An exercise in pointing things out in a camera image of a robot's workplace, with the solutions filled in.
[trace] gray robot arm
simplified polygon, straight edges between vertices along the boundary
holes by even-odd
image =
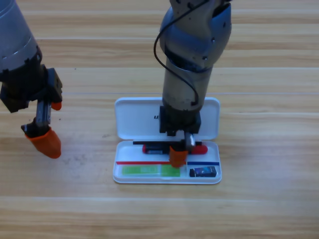
[[[62,83],[41,60],[41,50],[15,0],[0,0],[0,99],[11,113],[37,100],[34,121],[21,129],[39,151],[57,158],[61,142],[49,124],[51,108],[61,108]]]
[[[167,56],[159,130],[168,136],[183,130],[187,148],[192,147],[192,134],[200,128],[200,110],[213,65],[231,34],[229,2],[170,0],[157,38]]]

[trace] black cable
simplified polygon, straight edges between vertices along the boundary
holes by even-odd
[[[202,3],[194,6],[192,9],[188,10],[187,12],[185,12],[184,14],[182,14],[181,16],[179,16],[178,18],[176,18],[175,20],[173,20],[172,22],[170,22],[169,24],[167,24],[158,34],[155,43],[154,43],[154,57],[157,59],[157,61],[166,69],[168,70],[170,73],[172,73],[173,75],[175,75],[177,78],[179,78],[181,81],[183,81],[184,83],[186,83],[189,87],[191,87],[191,89],[194,91],[195,93],[195,101],[191,103],[192,106],[196,106],[198,104],[198,92],[196,91],[196,89],[194,88],[194,86],[192,86],[187,80],[185,80],[182,76],[178,75],[177,73],[175,73],[173,70],[171,70],[170,68],[168,68],[158,57],[157,52],[156,52],[156,47],[158,44],[158,41],[160,39],[160,37],[163,35],[163,33],[173,24],[175,24],[176,22],[178,22],[179,20],[181,20],[182,18],[186,17],[188,14],[190,14],[191,12],[195,11],[196,9],[198,9],[199,7],[203,6],[204,4],[206,4],[207,2],[209,2],[209,0],[204,0]]]

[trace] wooden surface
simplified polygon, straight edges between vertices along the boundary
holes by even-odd
[[[223,180],[119,185],[114,102],[160,96],[152,55],[168,0],[18,0],[64,84],[50,160],[0,105],[0,238],[318,239],[319,1],[235,0],[209,95],[221,101]]]

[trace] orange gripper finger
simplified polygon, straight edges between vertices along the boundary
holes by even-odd
[[[188,151],[175,151],[171,146],[169,147],[169,161],[172,167],[182,167],[186,162]]]
[[[59,103],[52,103],[51,104],[52,109],[59,111],[62,108],[62,102]]]
[[[61,156],[61,141],[58,135],[50,128],[50,130],[43,136],[36,138],[29,138],[34,147],[44,155],[50,158],[58,158]]]

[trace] red stripe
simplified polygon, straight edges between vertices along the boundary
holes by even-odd
[[[167,161],[119,161],[119,162],[116,162],[116,164],[118,165],[123,165],[123,164],[126,164],[126,165],[145,165],[145,164],[148,164],[148,165],[153,165],[153,164],[161,164],[161,165],[167,165],[167,164],[170,164],[170,162],[167,162]]]

